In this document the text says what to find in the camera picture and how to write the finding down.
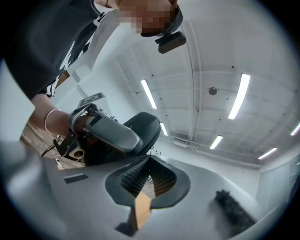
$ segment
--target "ribbed inner surface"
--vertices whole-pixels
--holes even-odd
[[[169,191],[176,183],[176,175],[159,162],[149,158],[121,175],[121,185],[137,197],[148,176],[152,177],[155,197]]]

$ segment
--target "ceiling light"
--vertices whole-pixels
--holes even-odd
[[[157,109],[156,104],[155,104],[155,102],[154,102],[154,99],[153,99],[152,94],[151,94],[151,92],[150,92],[150,90],[149,90],[149,87],[148,87],[148,85],[147,85],[146,80],[141,80],[141,83],[142,83],[142,86],[144,87],[144,90],[145,90],[145,92],[146,92],[146,94],[147,94],[147,97],[148,97],[148,99],[149,99],[149,101],[150,101],[150,103],[151,103],[151,106],[152,106],[154,109]]]
[[[275,152],[277,150],[277,148],[273,148],[272,150],[268,151],[267,153],[263,154],[262,156],[260,156],[258,159],[263,159],[266,156],[270,155],[271,153]]]
[[[161,126],[161,129],[163,130],[164,134],[165,134],[166,136],[168,136],[167,130],[165,129],[165,125],[161,122],[161,123],[160,123],[160,126]]]
[[[244,101],[249,82],[250,82],[250,76],[247,74],[242,74],[240,78],[240,87],[239,87],[238,95],[236,96],[232,110],[228,116],[229,119],[235,119],[236,115],[238,114],[240,107],[242,106],[242,103]]]
[[[296,135],[296,133],[299,131],[300,129],[300,123],[298,124],[298,126],[291,132],[291,136]]]
[[[214,143],[211,145],[210,149],[215,149],[219,142],[222,140],[223,136],[217,136]]]

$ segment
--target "cap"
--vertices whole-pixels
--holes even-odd
[[[175,20],[174,20],[174,22],[171,23],[171,25],[167,29],[164,29],[160,33],[141,33],[141,36],[146,37],[146,38],[153,37],[153,36],[162,37],[165,34],[175,32],[179,28],[179,26],[182,24],[182,21],[183,21],[183,15],[182,15],[182,12],[181,12],[179,6],[177,6],[175,13],[176,13]]]

